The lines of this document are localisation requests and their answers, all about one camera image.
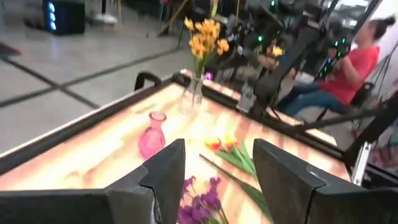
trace black handle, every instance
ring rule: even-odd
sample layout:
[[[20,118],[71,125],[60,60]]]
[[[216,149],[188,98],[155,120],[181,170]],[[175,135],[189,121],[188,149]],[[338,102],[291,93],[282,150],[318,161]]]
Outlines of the black handle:
[[[158,76],[154,75],[151,72],[143,71],[143,72],[138,73],[134,91],[137,91],[137,90],[141,89],[142,87],[144,87],[145,80],[152,81],[155,86],[159,86],[162,84],[162,80]]]

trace clear glass vase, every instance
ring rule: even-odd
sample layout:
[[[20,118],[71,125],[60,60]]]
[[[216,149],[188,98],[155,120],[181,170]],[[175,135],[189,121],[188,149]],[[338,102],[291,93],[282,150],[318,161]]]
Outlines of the clear glass vase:
[[[193,77],[189,86],[184,89],[181,98],[181,111],[183,113],[190,114],[199,111],[203,99],[203,93],[201,92],[203,85],[202,77]]]

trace blue jeans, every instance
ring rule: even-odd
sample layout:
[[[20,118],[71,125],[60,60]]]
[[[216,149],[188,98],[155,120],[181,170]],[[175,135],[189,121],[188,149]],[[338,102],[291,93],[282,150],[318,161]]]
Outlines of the blue jeans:
[[[319,83],[313,82],[294,86],[290,93],[279,101],[277,109],[294,117],[300,110],[310,106],[338,108],[344,105],[332,94],[321,90]]]

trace green leaf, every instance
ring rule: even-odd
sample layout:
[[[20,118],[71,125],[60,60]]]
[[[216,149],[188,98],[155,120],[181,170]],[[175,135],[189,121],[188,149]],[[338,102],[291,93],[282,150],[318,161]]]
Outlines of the green leaf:
[[[241,149],[242,149],[242,154],[243,154],[245,160],[248,162],[250,168],[253,170],[254,174],[257,177],[256,168],[254,167],[254,162],[249,156],[248,150],[246,149],[246,146],[244,145],[244,141],[241,142]]]
[[[237,158],[235,158],[233,155],[231,155],[229,152],[218,151],[216,153],[216,155],[220,156],[221,158],[223,158],[224,160],[226,160],[230,164],[236,166],[238,169],[241,169],[241,170],[245,171],[242,162],[240,160],[238,160]]]
[[[239,157],[240,161],[242,162],[244,170],[251,175],[255,175],[255,173],[251,169],[249,163],[245,160],[244,156],[242,155],[242,152],[235,145],[234,145],[233,151]]]
[[[214,162],[211,162],[209,159],[207,159],[205,156],[200,155],[202,159],[206,160],[208,163],[216,167],[218,170],[222,171],[225,175],[227,175],[229,178],[231,178],[233,181],[235,181],[248,195],[249,197],[256,203],[256,205],[261,209],[263,214],[270,220],[272,220],[271,214],[269,213],[269,209],[267,206],[267,203],[264,199],[264,196],[262,192],[255,187],[251,186],[250,184],[243,182],[242,180],[239,180],[236,178],[234,175],[232,175],[230,172],[224,170]]]

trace black floor stripe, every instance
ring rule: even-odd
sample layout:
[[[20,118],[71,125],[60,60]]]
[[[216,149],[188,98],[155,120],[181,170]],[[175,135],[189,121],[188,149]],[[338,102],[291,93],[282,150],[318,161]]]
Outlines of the black floor stripe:
[[[37,78],[38,80],[40,80],[42,82],[45,82],[45,83],[49,84],[55,90],[59,90],[59,91],[63,92],[64,94],[72,97],[73,99],[79,101],[80,103],[85,104],[86,106],[89,106],[90,108],[97,109],[97,108],[100,107],[99,105],[95,104],[94,102],[91,102],[89,99],[87,99],[87,98],[85,98],[83,96],[80,96],[80,95],[78,95],[78,94],[76,94],[76,93],[74,93],[74,92],[72,92],[70,90],[67,90],[65,87],[60,86],[58,83],[48,79],[47,77],[41,75],[40,73],[38,73],[38,72],[36,72],[36,71],[26,67],[26,66],[23,66],[23,65],[15,62],[15,61],[9,60],[8,58],[2,58],[2,61],[4,61],[4,62],[8,63],[9,65],[12,65],[12,66],[20,69],[20,70],[22,70],[22,71],[24,71],[26,73],[28,73],[29,75],[32,75],[33,77]]]
[[[35,97],[44,95],[46,93],[50,93],[51,91],[54,91],[54,90],[56,90],[56,88],[51,87],[51,88],[48,88],[48,89],[35,91],[35,92],[29,93],[29,94],[16,96],[16,97],[13,97],[13,98],[10,98],[10,99],[7,99],[7,100],[4,100],[4,101],[0,102],[0,108],[6,107],[6,106],[10,106],[10,105],[13,105],[13,104],[16,104],[16,103],[20,103],[20,102],[23,102],[25,100],[33,99]]]
[[[97,77],[101,77],[103,75],[109,74],[111,72],[116,72],[116,71],[122,70],[124,68],[133,67],[133,66],[138,65],[140,63],[148,62],[148,61],[157,59],[159,57],[163,57],[163,56],[167,56],[167,55],[170,55],[170,54],[174,54],[175,52],[178,52],[180,49],[183,49],[183,47],[180,46],[180,47],[177,47],[175,49],[166,50],[166,51],[161,52],[161,53],[157,53],[157,54],[150,55],[150,56],[147,56],[147,57],[143,57],[143,58],[140,58],[140,59],[137,59],[137,60],[133,60],[131,62],[122,64],[122,65],[118,65],[118,66],[115,66],[115,67],[112,67],[112,68],[107,68],[107,69],[104,69],[104,70],[102,70],[100,72],[96,72],[96,73],[91,74],[91,75],[87,75],[87,76],[84,76],[84,77],[81,77],[81,78],[77,78],[75,80],[72,80],[72,81],[64,83],[64,84],[58,84],[58,83],[52,81],[51,79],[45,77],[44,75],[41,75],[39,72],[36,72],[35,70],[32,70],[32,69],[30,69],[30,68],[28,68],[28,67],[26,67],[24,65],[21,65],[18,62],[10,60],[9,58],[2,58],[1,60],[3,62],[6,62],[9,65],[12,65],[12,66],[18,68],[19,70],[22,70],[22,71],[28,73],[29,75],[32,75],[36,79],[38,79],[38,80],[50,85],[51,88],[48,88],[48,89],[45,89],[45,90],[35,91],[35,92],[29,93],[29,94],[26,94],[26,95],[17,96],[15,98],[4,100],[4,101],[0,102],[0,108],[3,108],[5,106],[10,106],[10,105],[13,105],[13,104],[16,104],[16,103],[20,103],[20,102],[23,102],[25,100],[29,100],[29,99],[44,95],[46,93],[50,93],[51,91],[60,90],[64,94],[74,98],[75,100],[79,101],[80,103],[83,103],[83,104],[89,106],[90,108],[97,109],[97,108],[100,107],[100,105],[97,105],[96,103],[90,101],[89,99],[85,98],[84,96],[81,96],[81,95],[69,90],[67,87],[71,86],[71,85],[74,85],[74,84],[77,84],[77,83],[81,83],[81,82],[87,81],[87,80],[91,80],[91,79],[94,79],[94,78],[97,78]]]
[[[157,53],[157,54],[154,54],[154,55],[150,55],[150,56],[147,56],[147,57],[143,57],[143,58],[140,58],[140,59],[137,59],[137,60],[133,60],[131,62],[122,64],[122,65],[117,65],[117,66],[112,67],[112,68],[107,68],[107,69],[102,70],[100,72],[96,72],[94,74],[86,75],[84,77],[77,78],[77,79],[72,80],[70,82],[66,82],[66,83],[62,84],[61,86],[71,86],[71,85],[78,84],[78,83],[81,83],[81,82],[85,82],[85,81],[88,81],[88,80],[91,80],[91,79],[94,79],[94,78],[98,78],[98,77],[101,77],[103,75],[109,74],[111,72],[116,72],[116,71],[122,70],[124,68],[133,67],[133,66],[138,65],[140,63],[148,62],[148,61],[155,60],[155,59],[163,57],[163,56],[168,56],[170,54],[174,54],[174,53],[178,52],[180,49],[182,49],[182,48],[179,47],[179,48],[176,48],[176,49],[166,50],[164,52]]]

